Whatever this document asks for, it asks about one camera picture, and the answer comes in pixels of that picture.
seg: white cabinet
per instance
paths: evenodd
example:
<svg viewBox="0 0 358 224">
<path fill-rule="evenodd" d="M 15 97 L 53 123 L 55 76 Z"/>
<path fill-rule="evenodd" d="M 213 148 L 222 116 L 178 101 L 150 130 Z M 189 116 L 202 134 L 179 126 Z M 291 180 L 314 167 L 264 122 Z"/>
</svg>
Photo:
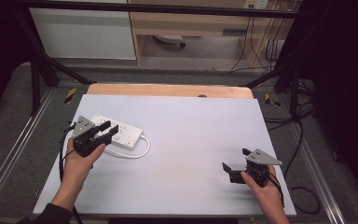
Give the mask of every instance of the white cabinet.
<svg viewBox="0 0 358 224">
<path fill-rule="evenodd" d="M 87 0 L 91 1 L 126 3 L 126 0 Z M 135 60 L 128 12 L 30 10 L 51 57 Z"/>
</svg>

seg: gray carpet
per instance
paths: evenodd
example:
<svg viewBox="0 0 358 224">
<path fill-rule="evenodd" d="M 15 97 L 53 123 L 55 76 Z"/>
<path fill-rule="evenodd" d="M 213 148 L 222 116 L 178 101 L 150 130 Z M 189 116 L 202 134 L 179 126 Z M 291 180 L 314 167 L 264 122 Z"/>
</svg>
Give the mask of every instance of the gray carpet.
<svg viewBox="0 0 358 224">
<path fill-rule="evenodd" d="M 133 82 L 133 83 L 172 83 L 172 84 L 202 84 L 237 86 L 260 76 L 259 73 L 227 72 L 184 72 L 160 71 L 143 69 L 75 69 L 84 77 L 100 82 Z M 64 75 L 62 79 L 71 81 Z M 255 88 L 254 94 L 260 102 L 262 113 L 266 118 L 286 118 L 282 106 L 265 104 L 264 96 L 268 92 L 274 99 L 271 86 L 274 80 L 269 80 L 263 86 Z M 59 141 L 63 130 L 68 127 L 67 121 L 72 120 L 80 97 L 87 87 L 78 87 L 69 105 L 63 103 L 70 87 L 54 89 L 51 101 L 40 122 L 37 124 L 28 144 L 17 161 L 10 177 L 0 193 L 0 217 L 22 218 L 32 215 L 37 201 L 37 192 L 41 190 L 50 172 L 51 166 L 58 154 Z M 0 103 L 0 165 L 11 150 L 21 129 L 25 126 L 31 112 L 30 75 L 27 68 L 21 67 L 14 74 L 7 91 Z M 312 153 L 323 170 L 326 181 L 332 190 L 337 204 L 348 223 L 358 223 L 358 185 L 344 163 L 332 159 L 330 147 L 324 138 L 317 118 L 308 117 L 303 120 L 304 134 Z M 287 163 L 297 144 L 294 130 L 290 125 L 270 132 L 272 144 L 278 158 Z M 316 192 L 310 179 L 309 171 L 304 165 L 299 153 L 287 176 L 289 187 L 303 186 Z M 305 191 L 296 190 L 292 195 L 293 201 L 307 209 L 316 207 L 314 199 Z M 297 211 L 296 217 L 291 217 L 294 223 L 329 223 L 329 218 L 322 207 L 316 215 L 308 215 Z"/>
</svg>

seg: aluminum rail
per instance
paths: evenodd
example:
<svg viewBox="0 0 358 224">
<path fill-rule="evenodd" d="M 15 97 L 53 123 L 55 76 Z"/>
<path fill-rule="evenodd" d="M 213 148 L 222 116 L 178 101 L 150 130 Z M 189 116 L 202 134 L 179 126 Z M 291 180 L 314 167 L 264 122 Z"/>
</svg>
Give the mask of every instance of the aluminum rail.
<svg viewBox="0 0 358 224">
<path fill-rule="evenodd" d="M 13 170 L 14 166 L 16 165 L 17 160 L 19 159 L 22 151 L 24 150 L 28 140 L 30 139 L 32 133 L 34 132 L 34 128 L 36 127 L 37 123 L 41 119 L 43 113 L 45 112 L 48 103 L 50 101 L 50 96 L 54 92 L 54 89 L 50 89 L 47 91 L 42 99 L 41 107 L 37 111 L 37 113 L 30 117 L 27 124 L 25 125 L 24 129 L 22 130 L 19 138 L 17 139 L 16 143 L 14 144 L 13 148 L 8 153 L 5 161 L 3 162 L 0 168 L 0 191 L 2 187 L 5 185 L 11 171 Z"/>
<path fill-rule="evenodd" d="M 173 14 L 195 14 L 216 15 L 233 17 L 262 17 L 298 19 L 312 18 L 317 16 L 312 12 L 277 11 L 246 8 L 227 7 L 187 7 L 187 6 L 165 6 L 146 4 L 120 4 L 120 3 L 91 3 L 91 2 L 69 2 L 69 1 L 47 1 L 47 0 L 17 0 L 9 4 L 21 7 L 70 9 L 70 10 L 92 10 L 92 11 L 124 11 L 124 12 L 153 12 Z"/>
<path fill-rule="evenodd" d="M 278 95 L 280 102 L 284 108 L 284 111 L 287 116 L 291 116 L 289 112 L 289 103 L 287 102 L 285 97 Z M 296 138 L 299 139 L 300 136 L 300 128 L 299 124 L 292 124 L 293 130 L 295 132 Z M 338 207 L 336 199 L 327 184 L 327 181 L 324 178 L 324 174 L 319 167 L 317 161 L 315 160 L 310 146 L 307 143 L 305 137 L 303 137 L 301 144 L 301 154 L 304 158 L 304 162 L 310 171 L 310 177 L 312 178 L 313 184 L 315 185 L 316 190 L 318 191 L 319 197 L 321 199 L 322 204 L 324 205 L 324 210 L 328 215 L 330 222 L 333 224 L 345 224 L 345 218 L 342 216 L 341 210 Z"/>
</svg>

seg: white power strip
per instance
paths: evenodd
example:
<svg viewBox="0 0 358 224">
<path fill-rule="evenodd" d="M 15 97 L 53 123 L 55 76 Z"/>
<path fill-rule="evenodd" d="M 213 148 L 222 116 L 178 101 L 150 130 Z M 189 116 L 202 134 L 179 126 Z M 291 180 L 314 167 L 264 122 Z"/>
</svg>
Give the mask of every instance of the white power strip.
<svg viewBox="0 0 358 224">
<path fill-rule="evenodd" d="M 129 124 L 120 122 L 118 120 L 110 119 L 100 114 L 94 115 L 94 117 L 92 117 L 91 119 L 91 122 L 99 126 L 108 120 L 110 120 L 111 127 L 115 127 L 116 125 L 118 125 L 118 133 L 112 136 L 112 144 L 119 147 L 124 147 L 129 150 L 133 150 L 143 130 L 133 127 Z M 106 129 L 105 131 L 101 132 L 100 135 L 109 132 L 109 130 L 110 129 Z"/>
</svg>

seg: white cable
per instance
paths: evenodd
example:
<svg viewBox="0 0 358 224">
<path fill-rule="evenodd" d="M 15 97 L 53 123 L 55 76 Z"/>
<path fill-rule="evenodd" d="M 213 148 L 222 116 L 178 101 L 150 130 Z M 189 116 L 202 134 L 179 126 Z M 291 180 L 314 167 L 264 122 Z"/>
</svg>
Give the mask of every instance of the white cable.
<svg viewBox="0 0 358 224">
<path fill-rule="evenodd" d="M 118 156 L 118 157 L 121 157 L 121 158 L 124 158 L 124 159 L 139 159 L 141 157 L 143 157 L 144 155 L 147 154 L 147 152 L 149 151 L 150 149 L 150 141 L 149 139 L 147 139 L 144 135 L 141 135 L 141 138 L 144 139 L 146 142 L 147 142 L 147 149 L 144 153 L 142 153 L 141 155 L 138 155 L 138 156 L 132 156 L 132 155 L 126 155 L 126 154 L 122 154 L 122 153 L 119 153 L 119 152 L 116 152 L 112 149 L 109 149 L 109 148 L 106 148 L 105 151 L 108 152 L 108 153 L 111 153 L 115 156 Z"/>
</svg>

